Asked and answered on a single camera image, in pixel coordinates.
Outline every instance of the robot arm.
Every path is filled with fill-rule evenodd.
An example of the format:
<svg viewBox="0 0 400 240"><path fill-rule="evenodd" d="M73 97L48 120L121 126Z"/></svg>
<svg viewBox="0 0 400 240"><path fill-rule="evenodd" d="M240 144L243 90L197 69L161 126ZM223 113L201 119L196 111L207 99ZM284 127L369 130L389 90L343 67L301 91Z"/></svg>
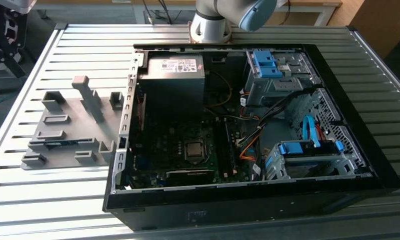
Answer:
<svg viewBox="0 0 400 240"><path fill-rule="evenodd" d="M228 42L228 21L247 32L256 31L269 19L276 4L277 0L197 0L191 38L197 43Z"/></svg>

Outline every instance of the floor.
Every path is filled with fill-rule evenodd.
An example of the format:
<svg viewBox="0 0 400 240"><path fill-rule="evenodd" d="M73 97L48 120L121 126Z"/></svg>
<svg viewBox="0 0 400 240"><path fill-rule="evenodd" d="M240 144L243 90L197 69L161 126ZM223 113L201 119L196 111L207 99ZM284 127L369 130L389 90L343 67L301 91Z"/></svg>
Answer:
<svg viewBox="0 0 400 240"><path fill-rule="evenodd" d="M169 11L169 17L175 24L185 24L193 18L195 13L192 11ZM165 24L165 18L157 18L155 14L155 24ZM58 22L73 24L134 24L134 15L132 11L126 10L49 10L46 11L48 19L41 19L40 13L32 11L28 16L28 30L26 30L26 43L25 46L29 49L29 54L22 53L21 66L29 75L29 72L34 66L33 62L38 58L42 48L49 39L53 31L54 24ZM384 59L393 73L400 79L400 44ZM0 71L0 78L9 77L5 71ZM21 84L25 79L17 80L14 78L0 79L0 127L8 116L8 112L14 103L16 95L21 89Z"/></svg>

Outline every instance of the sticker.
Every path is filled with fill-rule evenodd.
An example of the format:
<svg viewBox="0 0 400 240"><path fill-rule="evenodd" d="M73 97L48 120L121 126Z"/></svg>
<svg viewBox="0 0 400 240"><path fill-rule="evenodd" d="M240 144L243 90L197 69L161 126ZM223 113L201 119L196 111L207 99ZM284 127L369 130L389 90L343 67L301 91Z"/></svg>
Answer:
<svg viewBox="0 0 400 240"><path fill-rule="evenodd" d="M244 97L240 97L240 105L241 105L243 107L247 106L247 99L245 99Z"/></svg>
<svg viewBox="0 0 400 240"><path fill-rule="evenodd" d="M196 59L163 60L161 71L165 73L195 73L197 72Z"/></svg>
<svg viewBox="0 0 400 240"><path fill-rule="evenodd" d="M291 71L291 68L289 68L288 65L280 65L280 66L277 66L277 69L279 69L280 71Z"/></svg>
<svg viewBox="0 0 400 240"><path fill-rule="evenodd" d="M113 4L129 4L130 0L112 0Z"/></svg>
<svg viewBox="0 0 400 240"><path fill-rule="evenodd" d="M256 165L256 163L253 164L252 169L253 169L253 171L256 172L257 175L261 175L261 168Z"/></svg>

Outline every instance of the aluminum extrusion table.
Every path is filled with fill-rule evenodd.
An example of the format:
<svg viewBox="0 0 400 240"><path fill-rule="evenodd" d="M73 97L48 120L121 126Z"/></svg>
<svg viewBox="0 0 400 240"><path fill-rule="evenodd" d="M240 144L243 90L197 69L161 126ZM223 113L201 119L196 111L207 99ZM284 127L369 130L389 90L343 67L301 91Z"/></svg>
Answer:
<svg viewBox="0 0 400 240"><path fill-rule="evenodd" d="M317 45L400 176L400 81L357 32L276 26L245 33L235 28L233 41ZM100 96L122 91L132 44L188 42L185 25L69 25L53 31L0 129L0 239L400 239L400 190L321 217L132 232L102 212L106 167L20 169L45 91L80 97L72 89L76 75L89 76Z"/></svg>

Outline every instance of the slotted aluminum table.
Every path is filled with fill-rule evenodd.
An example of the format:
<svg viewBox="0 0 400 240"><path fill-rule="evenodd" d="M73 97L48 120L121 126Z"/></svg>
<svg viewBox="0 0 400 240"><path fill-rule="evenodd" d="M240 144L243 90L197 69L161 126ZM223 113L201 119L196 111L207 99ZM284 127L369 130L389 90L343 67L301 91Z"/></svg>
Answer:
<svg viewBox="0 0 400 240"><path fill-rule="evenodd" d="M400 176L400 81L359 34L344 27L235 28L233 41L317 45ZM89 76L100 96L122 91L132 44L188 42L185 25L69 25L53 31L0 129L0 239L400 238L400 190L321 217L132 232L102 212L106 167L20 169L45 91L80 97L76 75Z"/></svg>

